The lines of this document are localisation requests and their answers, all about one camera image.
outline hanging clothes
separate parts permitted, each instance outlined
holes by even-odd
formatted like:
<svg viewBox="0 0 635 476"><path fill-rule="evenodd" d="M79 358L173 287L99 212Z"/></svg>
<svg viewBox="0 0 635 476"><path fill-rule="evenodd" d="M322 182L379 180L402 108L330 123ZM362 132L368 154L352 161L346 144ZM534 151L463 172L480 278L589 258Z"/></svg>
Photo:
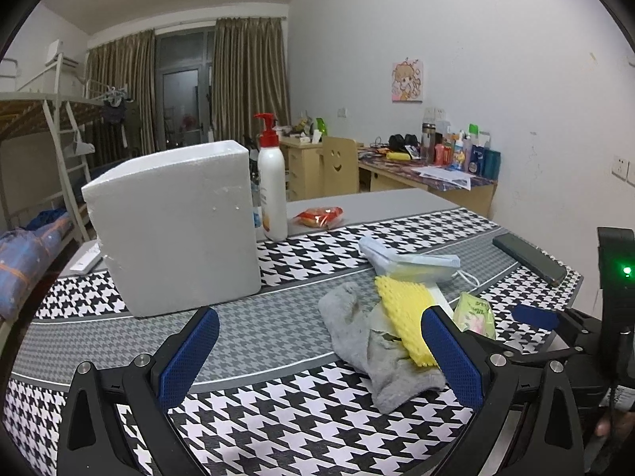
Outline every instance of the hanging clothes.
<svg viewBox="0 0 635 476"><path fill-rule="evenodd" d="M104 101L102 106L102 118L106 123L119 125L126 119L126 101L121 99L119 106L112 106L109 101Z"/></svg>

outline yellow sponge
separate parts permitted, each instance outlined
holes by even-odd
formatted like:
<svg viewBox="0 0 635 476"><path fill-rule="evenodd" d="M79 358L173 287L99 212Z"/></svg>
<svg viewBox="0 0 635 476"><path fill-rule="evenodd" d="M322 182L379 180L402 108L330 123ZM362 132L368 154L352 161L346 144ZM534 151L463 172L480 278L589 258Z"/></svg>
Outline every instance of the yellow sponge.
<svg viewBox="0 0 635 476"><path fill-rule="evenodd" d="M438 367L430 349L421 337L421 315L434 298L422 284L397 281L390 277L375 278L383 307L397 330L401 343L419 367Z"/></svg>

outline ear loop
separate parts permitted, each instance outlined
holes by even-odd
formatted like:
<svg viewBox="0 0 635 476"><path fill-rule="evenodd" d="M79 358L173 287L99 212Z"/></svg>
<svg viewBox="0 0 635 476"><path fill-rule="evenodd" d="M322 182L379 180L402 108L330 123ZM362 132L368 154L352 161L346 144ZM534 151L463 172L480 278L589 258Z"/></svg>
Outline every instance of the ear loop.
<svg viewBox="0 0 635 476"><path fill-rule="evenodd" d="M463 279L466 283L473 285L474 286L473 289L478 288L481 285L481 283L478 281L478 279L476 277L474 277L470 273L464 272L463 270L457 270L452 277L454 278L457 275L461 279Z"/></svg>

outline screw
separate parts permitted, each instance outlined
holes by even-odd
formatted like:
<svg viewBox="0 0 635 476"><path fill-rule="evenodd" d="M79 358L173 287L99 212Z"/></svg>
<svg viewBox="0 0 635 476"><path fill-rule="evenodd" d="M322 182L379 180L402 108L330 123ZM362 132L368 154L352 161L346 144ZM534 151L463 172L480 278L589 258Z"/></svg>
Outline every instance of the screw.
<svg viewBox="0 0 635 476"><path fill-rule="evenodd" d="M135 365L137 367L145 367L148 363L150 363L149 354L140 354L135 358Z"/></svg>
<svg viewBox="0 0 635 476"><path fill-rule="evenodd" d="M493 354L490 356L490 362L495 367L502 367L503 365L507 363L507 360L505 359L504 356L501 356L500 354Z"/></svg>
<svg viewBox="0 0 635 476"><path fill-rule="evenodd" d="M551 370L553 370L554 372L562 372L564 370L563 364L561 364L559 361L557 360L553 360L550 364L549 367L551 367Z"/></svg>
<svg viewBox="0 0 635 476"><path fill-rule="evenodd" d="M81 363L77 366L77 371L78 371L80 374L86 374L89 370L90 370L90 362L81 362Z"/></svg>

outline plastic container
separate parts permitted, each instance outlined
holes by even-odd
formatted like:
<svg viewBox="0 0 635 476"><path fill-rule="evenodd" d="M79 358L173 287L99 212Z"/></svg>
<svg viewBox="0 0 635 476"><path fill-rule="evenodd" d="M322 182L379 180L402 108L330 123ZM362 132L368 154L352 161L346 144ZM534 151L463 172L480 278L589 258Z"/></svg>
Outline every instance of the plastic container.
<svg viewBox="0 0 635 476"><path fill-rule="evenodd" d="M465 159L463 161L463 168L461 169L463 172L468 172L470 167L470 158L472 157L472 138L470 134L468 134L468 136L463 140L463 154Z"/></svg>
<svg viewBox="0 0 635 476"><path fill-rule="evenodd" d="M280 151L280 139L273 129L274 115L263 113L255 117L265 120L258 154L262 227L267 238L280 242L287 239L289 234L285 157Z"/></svg>
<svg viewBox="0 0 635 476"><path fill-rule="evenodd" d="M500 152L485 149L483 165L483 177L491 181L497 181L498 173L500 172Z"/></svg>

